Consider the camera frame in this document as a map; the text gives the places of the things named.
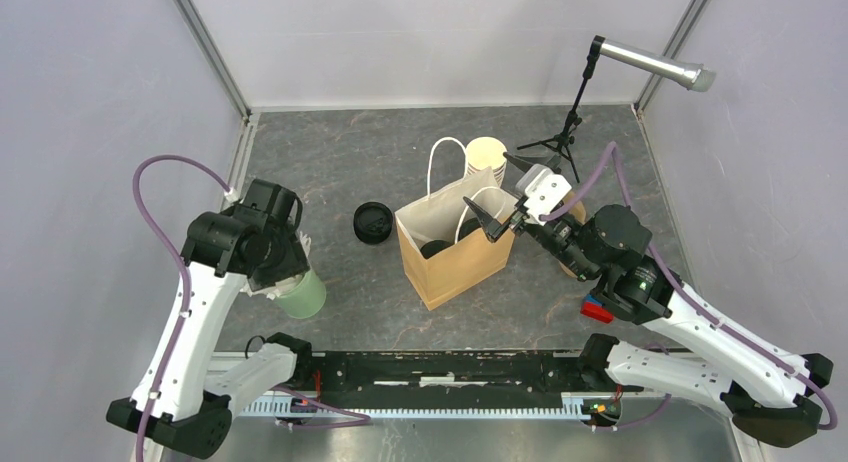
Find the black coffee lid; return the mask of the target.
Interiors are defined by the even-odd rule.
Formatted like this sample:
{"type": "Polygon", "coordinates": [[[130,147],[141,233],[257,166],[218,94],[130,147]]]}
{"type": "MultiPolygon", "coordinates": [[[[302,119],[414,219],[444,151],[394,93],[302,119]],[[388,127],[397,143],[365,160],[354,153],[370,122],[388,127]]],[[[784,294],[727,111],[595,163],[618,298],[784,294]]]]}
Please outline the black coffee lid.
{"type": "Polygon", "coordinates": [[[476,217],[468,218],[467,220],[465,220],[459,226],[459,231],[458,231],[458,235],[456,236],[456,241],[461,241],[463,238],[467,237],[468,235],[472,234],[473,232],[475,232],[476,230],[478,230],[480,228],[481,228],[480,222],[476,217]]]}
{"type": "Polygon", "coordinates": [[[420,248],[420,253],[424,259],[430,259],[436,254],[451,248],[453,245],[454,243],[451,241],[436,239],[425,243],[420,248]]]}

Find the brown paper bag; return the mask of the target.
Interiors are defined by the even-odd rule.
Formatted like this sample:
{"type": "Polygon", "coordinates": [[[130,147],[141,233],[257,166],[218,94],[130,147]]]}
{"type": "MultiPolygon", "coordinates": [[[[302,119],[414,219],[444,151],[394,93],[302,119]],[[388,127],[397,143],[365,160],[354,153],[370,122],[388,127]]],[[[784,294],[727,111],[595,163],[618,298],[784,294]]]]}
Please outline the brown paper bag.
{"type": "Polygon", "coordinates": [[[435,190],[433,159],[439,145],[447,141],[459,142],[453,137],[443,137],[431,146],[425,195],[394,212],[404,272],[430,311],[503,269],[514,241],[512,235],[505,234],[498,242],[491,243],[481,228],[456,241],[459,226],[475,217],[464,197],[472,198],[501,221],[510,215],[517,199],[497,184],[491,169],[463,176],[435,190]],[[454,245],[424,259],[420,248],[436,239],[454,245]]]}

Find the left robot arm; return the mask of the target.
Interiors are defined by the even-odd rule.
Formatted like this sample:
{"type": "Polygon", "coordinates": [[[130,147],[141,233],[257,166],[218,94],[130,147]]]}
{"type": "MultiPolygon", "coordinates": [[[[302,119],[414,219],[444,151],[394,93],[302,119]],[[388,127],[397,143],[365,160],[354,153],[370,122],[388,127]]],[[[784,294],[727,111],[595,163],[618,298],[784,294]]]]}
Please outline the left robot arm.
{"type": "Polygon", "coordinates": [[[307,273],[299,240],[303,203],[281,185],[256,179],[246,195],[188,227],[177,256],[181,281],[160,343],[132,395],[110,403],[107,421],[173,451],[207,459],[233,419],[279,384],[306,387],[314,376],[309,342],[275,333],[220,376],[208,368],[236,296],[307,273]]]}

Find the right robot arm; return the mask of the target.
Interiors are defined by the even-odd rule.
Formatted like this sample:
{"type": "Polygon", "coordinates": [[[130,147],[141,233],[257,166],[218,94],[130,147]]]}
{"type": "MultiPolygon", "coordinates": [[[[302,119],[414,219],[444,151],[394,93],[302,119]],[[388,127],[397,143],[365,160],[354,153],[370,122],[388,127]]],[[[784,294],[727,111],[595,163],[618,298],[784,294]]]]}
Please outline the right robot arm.
{"type": "Polygon", "coordinates": [[[788,448],[838,418],[825,395],[832,361],[766,342],[718,311],[662,260],[630,198],[585,221],[571,212],[585,194],[553,162],[510,155],[523,175],[506,217],[473,198],[466,208],[490,241],[527,234],[579,281],[590,281],[589,309],[643,327],[685,347],[689,360],[639,348],[606,334],[589,337],[577,374],[591,390],[641,387],[680,397],[726,417],[748,436],[788,448]]]}

